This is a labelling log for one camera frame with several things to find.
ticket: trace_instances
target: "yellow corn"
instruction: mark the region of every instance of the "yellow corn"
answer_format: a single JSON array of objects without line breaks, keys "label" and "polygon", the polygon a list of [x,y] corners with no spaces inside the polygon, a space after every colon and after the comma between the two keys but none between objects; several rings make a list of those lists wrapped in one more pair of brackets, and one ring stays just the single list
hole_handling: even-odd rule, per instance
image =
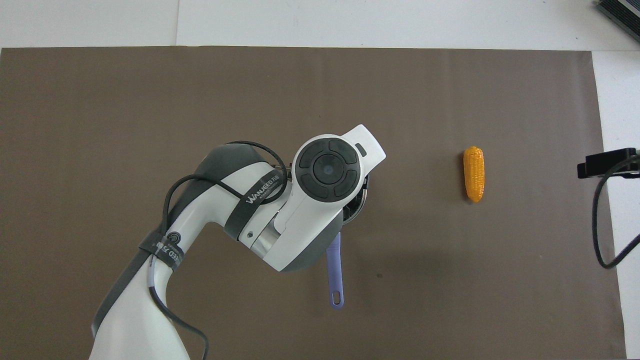
[{"label": "yellow corn", "polygon": [[467,196],[478,202],[484,195],[484,154],[479,147],[471,146],[463,156],[465,188]]}]

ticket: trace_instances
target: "cable tie strap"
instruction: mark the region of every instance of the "cable tie strap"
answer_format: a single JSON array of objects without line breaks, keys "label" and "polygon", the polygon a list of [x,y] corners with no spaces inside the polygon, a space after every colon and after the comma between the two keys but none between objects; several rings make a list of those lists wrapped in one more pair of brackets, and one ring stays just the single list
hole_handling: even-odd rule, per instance
[{"label": "cable tie strap", "polygon": [[171,267],[172,270],[175,270],[184,259],[184,251],[178,245],[155,231],[148,233],[138,247],[149,254],[155,255],[163,263]]},{"label": "cable tie strap", "polygon": [[271,195],[278,187],[286,186],[286,179],[282,173],[273,169],[260,178],[238,201],[236,207],[231,211],[227,222],[225,222],[225,233],[233,239],[238,240],[240,233],[247,225],[258,207]]}]

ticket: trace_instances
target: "printed logo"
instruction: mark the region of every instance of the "printed logo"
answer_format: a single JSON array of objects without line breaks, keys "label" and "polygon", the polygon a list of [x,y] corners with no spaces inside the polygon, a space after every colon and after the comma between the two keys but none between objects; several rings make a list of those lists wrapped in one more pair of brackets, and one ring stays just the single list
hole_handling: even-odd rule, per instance
[{"label": "printed logo", "polygon": [[267,180],[261,188],[259,188],[255,193],[249,195],[249,197],[245,200],[249,204],[253,204],[257,199],[264,199],[267,197],[272,191],[275,185],[279,185],[278,180],[280,179],[279,175],[273,176],[271,179]]},{"label": "printed logo", "polygon": [[178,232],[174,231],[174,232],[172,232],[172,233],[169,233],[169,234],[166,236],[166,238],[167,238],[167,239],[169,239],[169,241],[170,241],[170,242],[172,242],[172,243],[174,243],[174,244],[177,244],[177,243],[179,243],[179,242],[180,242],[180,233],[178,233]]}]

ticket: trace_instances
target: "white surface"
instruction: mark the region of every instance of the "white surface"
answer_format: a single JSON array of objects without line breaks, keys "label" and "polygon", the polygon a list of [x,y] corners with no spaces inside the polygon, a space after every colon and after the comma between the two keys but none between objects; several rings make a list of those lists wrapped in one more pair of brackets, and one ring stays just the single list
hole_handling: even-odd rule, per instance
[{"label": "white surface", "polygon": [[591,0],[182,0],[178,45],[640,50]]},{"label": "white surface", "polygon": [[1,0],[0,47],[174,45],[177,0]]},{"label": "white surface", "polygon": [[[640,51],[593,53],[604,149],[640,148]],[[640,233],[640,180],[607,182],[616,253]],[[627,357],[640,357],[640,248],[617,266]]]},{"label": "white surface", "polygon": [[[640,44],[592,0],[0,0],[0,47],[175,44],[635,50],[595,52],[593,62],[605,150],[640,147]],[[639,181],[630,182],[610,181],[616,250],[640,231]],[[639,251],[618,267],[627,356],[635,358]]]}]

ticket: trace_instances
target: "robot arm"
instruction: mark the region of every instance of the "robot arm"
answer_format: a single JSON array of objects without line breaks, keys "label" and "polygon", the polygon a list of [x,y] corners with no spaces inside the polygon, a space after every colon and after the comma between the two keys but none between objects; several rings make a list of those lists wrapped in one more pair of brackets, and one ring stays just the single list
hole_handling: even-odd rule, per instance
[{"label": "robot arm", "polygon": [[[385,156],[363,125],[342,136],[317,136],[296,153],[289,182],[249,145],[217,147],[195,174],[221,181],[235,194],[210,181],[190,182],[168,214],[158,251],[186,253],[204,225],[216,222],[275,270],[306,268],[336,237],[342,208]],[[281,196],[272,200],[278,192]],[[90,360],[188,359],[171,321],[148,292],[149,278],[166,303],[173,268],[161,261],[154,264],[153,252],[141,248],[96,314]]]}]

